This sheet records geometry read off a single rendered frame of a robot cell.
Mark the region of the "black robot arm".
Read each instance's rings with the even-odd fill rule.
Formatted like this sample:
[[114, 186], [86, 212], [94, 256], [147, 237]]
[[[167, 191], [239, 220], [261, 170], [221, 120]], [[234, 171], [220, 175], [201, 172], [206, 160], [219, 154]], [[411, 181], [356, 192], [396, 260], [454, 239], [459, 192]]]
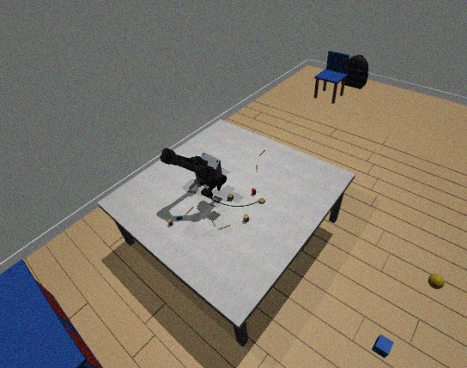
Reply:
[[[216, 181], [219, 184], [225, 184], [227, 176], [216, 172], [214, 167], [207, 166], [207, 160], [203, 160], [200, 156], [186, 158], [174, 153], [170, 148], [164, 148], [160, 157], [161, 161], [168, 165], [181, 166], [187, 170], [195, 172], [202, 180], [201, 185], [209, 186], [208, 181]], [[208, 181], [207, 181], [208, 180]]]

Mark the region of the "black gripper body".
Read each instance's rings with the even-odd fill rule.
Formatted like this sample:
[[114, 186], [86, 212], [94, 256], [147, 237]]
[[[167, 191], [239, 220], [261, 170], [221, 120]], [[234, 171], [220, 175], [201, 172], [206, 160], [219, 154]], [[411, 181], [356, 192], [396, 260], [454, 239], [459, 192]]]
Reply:
[[214, 180], [212, 180], [211, 182], [208, 181], [208, 183], [209, 183], [209, 188], [208, 189], [204, 188], [201, 191], [201, 195], [206, 196], [206, 197], [210, 197], [212, 195], [212, 190], [219, 184]]

